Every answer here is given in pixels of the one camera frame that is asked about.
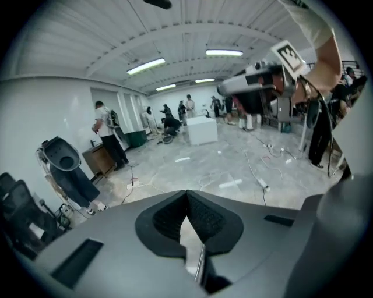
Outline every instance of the black slot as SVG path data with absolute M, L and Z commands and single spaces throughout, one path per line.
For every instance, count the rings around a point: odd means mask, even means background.
M 52 273 L 52 276 L 70 289 L 88 268 L 103 243 L 85 240 L 69 257 Z
M 274 222 L 275 224 L 291 227 L 294 223 L 293 219 L 278 217 L 277 215 L 267 215 L 264 217 L 266 221 Z

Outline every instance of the white t-shirt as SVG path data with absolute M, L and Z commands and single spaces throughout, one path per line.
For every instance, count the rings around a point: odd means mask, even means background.
M 107 137 L 114 134 L 113 129 L 109 128 L 107 126 L 107 118 L 109 117 L 109 109 L 105 106 L 99 107 L 96 109 L 96 120 L 102 119 L 103 124 L 101 125 L 101 128 L 98 130 L 98 135 L 100 137 Z

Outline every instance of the white cube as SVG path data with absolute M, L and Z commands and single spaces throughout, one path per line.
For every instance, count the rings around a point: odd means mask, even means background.
M 216 120 L 205 116 L 187 120 L 189 139 L 192 145 L 200 145 L 217 141 Z

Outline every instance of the shoe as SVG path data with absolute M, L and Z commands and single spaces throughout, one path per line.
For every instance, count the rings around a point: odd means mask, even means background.
M 120 169 L 123 169 L 124 168 L 124 165 L 119 165 L 117 166 L 115 169 L 114 169 L 114 172 L 120 170 Z
M 317 168 L 317 169 L 323 169 L 323 168 L 324 168 L 324 166 L 321 165 L 321 164 L 317 164 L 317 165 L 315 165 L 315 164 L 311 163 L 311 165 L 312 165 L 314 168 Z
M 98 209 L 100 212 L 104 211 L 107 209 L 107 206 L 105 205 L 104 209 Z
M 94 215 L 96 212 L 95 212 L 95 210 L 93 210 L 92 208 L 91 209 L 87 209 L 87 213 L 89 214 L 89 215 Z

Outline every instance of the ceiling light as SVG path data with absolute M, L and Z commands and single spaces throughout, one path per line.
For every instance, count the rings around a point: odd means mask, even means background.
M 231 51 L 229 49 L 208 49 L 206 55 L 218 55 L 218 56 L 242 56 L 242 51 Z
M 215 79 L 196 80 L 196 83 L 205 83 L 207 81 L 215 81 Z
M 156 90 L 161 91 L 161 90 L 164 90 L 164 89 L 169 89 L 169 88 L 174 88 L 174 87 L 176 87 L 176 85 L 172 84 L 172 85 L 167 85 L 167 86 L 156 88 Z
M 133 75 L 134 73 L 141 72 L 142 70 L 147 69 L 147 68 L 152 68 L 152 67 L 157 66 L 159 64 L 162 64 L 164 62 L 165 62 L 165 60 L 163 58 L 160 58 L 160 59 L 157 59 L 157 60 L 154 60 L 154 61 L 150 61 L 150 62 L 145 63 L 143 65 L 140 65 L 136 68 L 130 69 L 129 71 L 127 71 L 127 74 Z

